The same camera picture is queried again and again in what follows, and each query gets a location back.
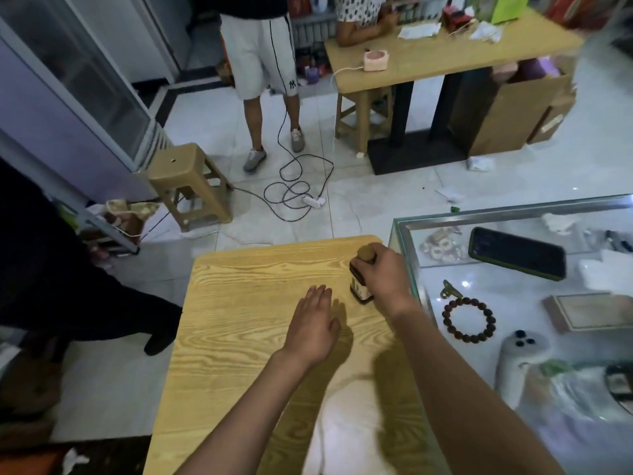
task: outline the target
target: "wood grain tabletop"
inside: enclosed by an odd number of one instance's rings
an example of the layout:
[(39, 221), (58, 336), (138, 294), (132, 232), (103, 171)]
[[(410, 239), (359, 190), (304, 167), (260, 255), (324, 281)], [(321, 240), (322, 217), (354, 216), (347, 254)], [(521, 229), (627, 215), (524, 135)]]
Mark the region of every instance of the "wood grain tabletop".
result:
[(259, 474), (433, 473), (404, 351), (349, 261), (374, 236), (209, 253), (193, 267), (144, 473), (171, 475), (255, 380), (311, 285), (333, 289), (337, 346), (292, 396)]
[(366, 48), (389, 53), (385, 71), (345, 70), (338, 73), (336, 84), (340, 93), (389, 87), (416, 79), (559, 54), (577, 50), (584, 42), (572, 31), (531, 8), (526, 8), (518, 20), (505, 24), (503, 36), (495, 44), (470, 40), (469, 34), (449, 36), (444, 28), (433, 38), (403, 40), (398, 38), (401, 28), (354, 47), (341, 48), (334, 39), (325, 43), (334, 72), (362, 66)]

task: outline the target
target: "green box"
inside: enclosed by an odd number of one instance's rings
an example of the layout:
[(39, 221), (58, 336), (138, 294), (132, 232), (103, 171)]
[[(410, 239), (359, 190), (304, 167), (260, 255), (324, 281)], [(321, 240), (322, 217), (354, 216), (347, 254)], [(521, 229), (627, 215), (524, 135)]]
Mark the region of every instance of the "green box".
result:
[(502, 23), (517, 19), (529, 0), (468, 0), (466, 6), (475, 9), (475, 17), (480, 21)]

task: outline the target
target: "small jar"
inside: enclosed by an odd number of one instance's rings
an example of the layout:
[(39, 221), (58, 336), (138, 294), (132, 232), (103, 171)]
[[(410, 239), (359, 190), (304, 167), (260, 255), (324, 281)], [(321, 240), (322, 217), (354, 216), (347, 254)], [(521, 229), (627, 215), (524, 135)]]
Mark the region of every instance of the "small jar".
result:
[[(373, 265), (376, 262), (376, 256), (376, 252), (369, 245), (363, 245), (356, 253), (357, 258), (363, 260), (365, 263), (369, 263), (370, 265)], [(351, 263), (349, 264), (349, 270), (352, 272), (352, 282), (349, 286), (352, 294), (362, 304), (370, 302), (372, 298), (374, 298), (374, 295), (369, 291), (369, 288), (366, 287), (365, 279)]]

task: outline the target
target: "metal clip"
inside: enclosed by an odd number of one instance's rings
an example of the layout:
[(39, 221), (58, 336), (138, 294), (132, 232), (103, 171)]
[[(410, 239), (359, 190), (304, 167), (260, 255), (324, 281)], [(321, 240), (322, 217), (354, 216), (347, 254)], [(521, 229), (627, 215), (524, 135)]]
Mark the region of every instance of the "metal clip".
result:
[(448, 283), (448, 280), (444, 280), (444, 289), (440, 292), (439, 296), (443, 299), (450, 298), (451, 296), (464, 298), (453, 285)]

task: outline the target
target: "tan plastic stool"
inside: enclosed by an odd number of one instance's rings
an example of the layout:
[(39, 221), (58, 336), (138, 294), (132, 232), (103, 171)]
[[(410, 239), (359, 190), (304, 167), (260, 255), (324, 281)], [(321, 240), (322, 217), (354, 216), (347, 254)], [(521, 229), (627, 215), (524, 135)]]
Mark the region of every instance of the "tan plastic stool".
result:
[[(210, 173), (204, 173), (205, 166)], [(190, 220), (202, 216), (217, 215), (221, 223), (233, 220), (226, 200), (233, 186), (195, 143), (157, 151), (147, 169), (147, 178), (183, 232), (189, 231)], [(207, 182), (210, 178), (220, 179), (220, 186), (210, 186)], [(171, 190), (175, 190), (173, 199), (168, 193)], [(186, 213), (178, 211), (179, 194), (189, 200), (199, 197), (202, 208)]]
[[(354, 102), (355, 105), (341, 112), (343, 97)], [(384, 135), (389, 136), (391, 132), (391, 120), (393, 119), (391, 87), (345, 93), (344, 95), (339, 93), (339, 99), (336, 103), (336, 124), (334, 126), (334, 135), (339, 138), (341, 135), (346, 133), (355, 132), (358, 151), (360, 153), (367, 153), (367, 143), (371, 136), (369, 115), (372, 110), (372, 103), (377, 100), (381, 100), (384, 97), (387, 97), (387, 110), (384, 112), (380, 111), (379, 113), (385, 117), (385, 121), (383, 121), (378, 127), (384, 132)], [(342, 118), (352, 114), (354, 111), (356, 112), (356, 126), (352, 127), (342, 121)]]

